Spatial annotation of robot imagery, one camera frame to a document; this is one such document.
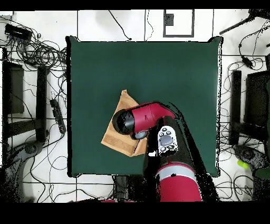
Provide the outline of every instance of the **cable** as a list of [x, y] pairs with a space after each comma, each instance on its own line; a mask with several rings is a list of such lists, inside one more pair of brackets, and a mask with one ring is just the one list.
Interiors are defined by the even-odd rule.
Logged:
[[44, 186], [44, 190], [43, 192], [41, 193], [40, 197], [38, 198], [38, 200], [36, 201], [36, 203], [38, 203], [38, 201], [40, 200], [41, 196], [43, 195], [43, 193], [45, 192], [45, 189], [46, 189], [46, 186], [43, 182], [41, 182], [40, 180], [38, 180], [37, 178], [34, 177], [34, 175], [32, 174], [32, 168], [34, 166], [34, 163], [35, 163], [35, 156], [34, 156], [34, 160], [33, 160], [33, 163], [32, 163], [32, 166], [30, 168], [30, 174], [32, 176], [32, 178], [34, 178], [37, 182], [41, 183], [43, 186]]
[[236, 198], [237, 198], [237, 200], [238, 201], [241, 201], [240, 199], [239, 199], [239, 197], [238, 197], [238, 192], [236, 191], [236, 188], [235, 188], [235, 181], [238, 179], [238, 178], [241, 178], [241, 177], [245, 177], [245, 178], [248, 178], [248, 179], [250, 179], [252, 182], [253, 182], [253, 179], [251, 179], [249, 176], [247, 176], [247, 175], [239, 175], [239, 176], [237, 176], [235, 179], [234, 179], [234, 181], [233, 181], [233, 187], [234, 187], [234, 192], [235, 192], [235, 196], [236, 196]]
[[154, 32], [153, 26], [152, 26], [152, 25], [149, 23], [149, 21], [148, 21], [149, 11], [150, 11], [150, 10], [148, 10], [148, 14], [147, 14], [147, 23], [151, 26], [151, 28], [152, 28], [152, 33], [151, 33], [151, 35], [146, 39], [146, 41], [147, 41], [149, 38], [152, 37], [153, 32]]
[[109, 13], [111, 14], [111, 16], [113, 17], [113, 19], [116, 21], [116, 23], [119, 25], [119, 27], [121, 28], [121, 30], [123, 31], [124, 36], [128, 39], [127, 41], [131, 41], [132, 38], [128, 38], [128, 37], [127, 37], [127, 35], [124, 33], [123, 27], [118, 23], [118, 21], [117, 21], [116, 18], [113, 16], [113, 14], [111, 13], [111, 11], [110, 11], [110, 10], [108, 10], [108, 11], [109, 11]]
[[[267, 22], [268, 22], [268, 20], [263, 24], [263, 26], [262, 26], [261, 29], [257, 30], [257, 31], [254, 32], [254, 33], [251, 33], [251, 34], [249, 34], [249, 35], [246, 35], [246, 36], [240, 41], [240, 44], [239, 44], [239, 46], [238, 46], [238, 50], [239, 50], [239, 54], [241, 55], [242, 62], [243, 62], [248, 68], [250, 68], [250, 69], [252, 69], [252, 70], [255, 70], [255, 71], [261, 69], [261, 68], [263, 67], [263, 65], [262, 65], [262, 67], [259, 68], [259, 69], [254, 69], [254, 67], [256, 66], [256, 63], [255, 63], [255, 65], [253, 65], [253, 64], [252, 64], [252, 61], [251, 61], [248, 57], [243, 56], [243, 55], [241, 54], [240, 48], [242, 47], [242, 41], [243, 41], [244, 39], [246, 39], [247, 37], [252, 36], [252, 35], [254, 35], [254, 34], [258, 33], [258, 32], [260, 33], [260, 32], [263, 32], [264, 30], [268, 29], [268, 28], [270, 27], [270, 25], [264, 27], [264, 25], [265, 25]], [[256, 41], [255, 41], [255, 46], [254, 46], [254, 50], [253, 50], [252, 57], [253, 57], [254, 52], [255, 52], [257, 39], [258, 39], [258, 36], [256, 37]], [[255, 62], [255, 61], [258, 61], [258, 60], [259, 60], [260, 62], [263, 62], [261, 58], [256, 58], [256, 59], [254, 59], [254, 57], [253, 57], [253, 61], [254, 61], [254, 62]]]

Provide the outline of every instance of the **black border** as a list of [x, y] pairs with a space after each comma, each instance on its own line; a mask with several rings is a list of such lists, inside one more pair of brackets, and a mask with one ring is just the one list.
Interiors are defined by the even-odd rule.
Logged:
[[[220, 102], [221, 102], [221, 77], [222, 77], [222, 65], [221, 65], [221, 58], [222, 58], [222, 44], [224, 41], [224, 38], [222, 36], [214, 36], [211, 37], [208, 41], [206, 42], [200, 42], [200, 41], [192, 41], [192, 42], [197, 42], [197, 43], [210, 43], [214, 41], [215, 38], [219, 37], [219, 45], [218, 45], [218, 52], [217, 52], [217, 62], [218, 62], [218, 93], [217, 93], [217, 133], [216, 133], [216, 169], [218, 171], [218, 175], [214, 176], [213, 174], [210, 173], [212, 177], [218, 177], [220, 176], [220, 169], [219, 169], [219, 152], [220, 152]], [[70, 136], [72, 135], [71, 133], [71, 41], [70, 38], [76, 39], [78, 42], [99, 42], [99, 41], [80, 41], [77, 37], [75, 36], [66, 36], [66, 81], [67, 81], [67, 92], [69, 93], [68, 100], [67, 100], [67, 132], [70, 133]], [[179, 43], [184, 43], [186, 41], [151, 41], [149, 43], [155, 43], [155, 42], [165, 42], [165, 43], [171, 43], [171, 42], [179, 42]], [[67, 138], [67, 175], [69, 177], [75, 177], [72, 175], [72, 148], [71, 148], [71, 137]]]

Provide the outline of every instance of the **brown cloth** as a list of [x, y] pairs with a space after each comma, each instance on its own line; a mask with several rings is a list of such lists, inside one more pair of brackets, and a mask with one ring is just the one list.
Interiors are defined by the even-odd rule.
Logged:
[[[130, 107], [135, 107], [137, 105], [138, 103], [128, 95], [127, 90], [123, 90], [114, 114], [121, 109], [127, 109]], [[144, 138], [141, 140], [133, 140], [129, 135], [119, 134], [113, 128], [111, 119], [109, 126], [107, 127], [107, 130], [101, 141], [101, 144], [127, 156], [136, 156], [145, 153], [147, 139]]]

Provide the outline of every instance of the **gray stripe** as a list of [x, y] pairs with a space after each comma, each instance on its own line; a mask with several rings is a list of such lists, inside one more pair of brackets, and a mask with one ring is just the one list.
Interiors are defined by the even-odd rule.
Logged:
[[187, 176], [196, 181], [194, 172], [185, 166], [179, 165], [168, 166], [157, 173], [157, 175], [159, 175], [160, 181], [165, 178], [168, 178], [172, 174], [175, 174], [176, 176]]

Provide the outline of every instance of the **green table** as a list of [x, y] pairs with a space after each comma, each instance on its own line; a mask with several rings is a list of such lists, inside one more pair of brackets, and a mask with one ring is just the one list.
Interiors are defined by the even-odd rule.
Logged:
[[70, 42], [72, 173], [142, 173], [143, 155], [127, 157], [100, 143], [121, 91], [127, 89], [139, 104], [175, 104], [207, 172], [217, 176], [220, 37], [205, 43], [79, 42], [73, 37]]

